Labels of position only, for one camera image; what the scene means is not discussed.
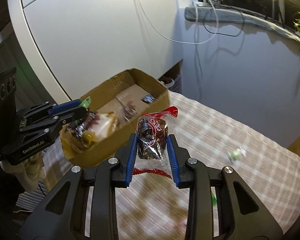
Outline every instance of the black cable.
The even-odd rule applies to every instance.
[[[40,188],[42,194],[46,196],[46,194],[45,194],[45,193],[43,192],[43,190],[42,190],[42,187],[40,186],[40,183],[39,183],[38,185],[39,185],[39,188]]]
[[[230,34],[225,34],[225,33],[216,33],[216,34],[224,35],[224,36],[229,36],[229,37],[238,37],[238,36],[242,33],[243,27],[244,27],[244,24],[245,24],[244,15],[242,14],[242,12],[241,12],[240,10],[238,10],[237,8],[232,7],[231,5],[222,5],[222,6],[229,7],[229,8],[231,8],[232,10],[236,10],[236,11],[238,11],[238,12],[241,14],[241,16],[242,16],[241,29],[240,29],[240,31],[238,32],[237,35],[230,35]],[[206,27],[206,25],[204,24],[204,22],[202,22],[202,25],[203,25],[203,27],[206,29],[206,31],[207,31],[208,33],[214,34],[213,32],[211,32],[211,31],[209,31],[209,30],[207,29],[207,27]]]

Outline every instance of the camera lens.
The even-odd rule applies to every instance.
[[[10,94],[11,92],[11,79],[8,78],[7,80],[7,94]]]
[[[16,77],[12,78],[12,87],[14,88],[16,86]]]
[[[0,89],[0,97],[1,99],[4,99],[4,90],[5,90],[5,86],[4,84],[1,85],[1,89]]]

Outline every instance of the silver screw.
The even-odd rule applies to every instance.
[[[224,169],[225,169],[226,173],[232,173],[233,172],[233,168],[230,167],[230,166],[226,166],[226,167],[224,167]]]
[[[116,163],[118,162],[118,159],[112,157],[112,158],[110,158],[110,159],[108,160],[108,162],[109,162],[110,164],[116,164]]]
[[[71,168],[71,171],[74,172],[74,173],[77,173],[77,172],[79,172],[80,170],[81,170],[80,166],[73,166],[73,167]]]
[[[198,160],[197,160],[196,158],[189,158],[189,159],[188,159],[188,162],[189,162],[190,164],[196,164],[196,163],[198,162]]]

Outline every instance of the table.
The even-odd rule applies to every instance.
[[[300,157],[194,100],[173,92],[169,98],[170,105],[179,109],[175,131],[179,146],[217,169],[231,165],[227,152],[242,146],[247,155],[232,166],[286,232],[300,215]],[[51,189],[72,164],[63,156],[60,139],[43,159],[45,185]],[[155,174],[133,176],[128,189],[116,189],[119,239],[184,239],[180,224],[187,217],[188,199],[189,190],[177,189],[171,179]],[[214,207],[214,234],[218,235],[216,214]]]

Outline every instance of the triangular cutout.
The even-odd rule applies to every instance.
[[[237,195],[240,212],[242,215],[247,215],[259,210],[258,205],[253,201],[253,199],[244,190],[242,185],[235,181],[233,183],[235,193]]]
[[[61,215],[65,208],[68,192],[70,189],[70,182],[67,181],[61,189],[56,193],[56,195],[50,200],[46,205],[46,211],[50,211],[57,215]]]

